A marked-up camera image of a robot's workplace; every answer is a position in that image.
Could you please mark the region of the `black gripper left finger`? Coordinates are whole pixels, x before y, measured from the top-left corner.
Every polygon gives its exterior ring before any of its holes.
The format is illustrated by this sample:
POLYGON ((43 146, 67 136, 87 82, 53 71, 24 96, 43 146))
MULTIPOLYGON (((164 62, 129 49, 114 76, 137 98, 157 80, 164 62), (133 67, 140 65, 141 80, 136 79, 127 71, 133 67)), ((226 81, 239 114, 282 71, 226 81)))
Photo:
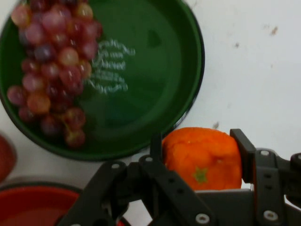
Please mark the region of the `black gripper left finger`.
POLYGON ((210 208, 174 172, 163 164, 162 136, 151 138, 150 154, 125 164, 101 165, 70 210, 61 226, 114 226, 131 202, 140 200, 153 226, 214 226, 210 208))

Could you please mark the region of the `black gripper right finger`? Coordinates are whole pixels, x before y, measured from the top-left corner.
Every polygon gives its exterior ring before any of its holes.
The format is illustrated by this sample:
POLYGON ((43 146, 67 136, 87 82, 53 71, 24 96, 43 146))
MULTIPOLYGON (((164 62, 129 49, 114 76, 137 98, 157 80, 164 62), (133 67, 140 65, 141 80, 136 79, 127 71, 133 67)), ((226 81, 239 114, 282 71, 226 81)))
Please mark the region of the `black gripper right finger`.
POLYGON ((231 129, 242 162, 242 179, 253 184, 255 225, 301 224, 301 155, 289 160, 273 150, 255 148, 240 129, 231 129))

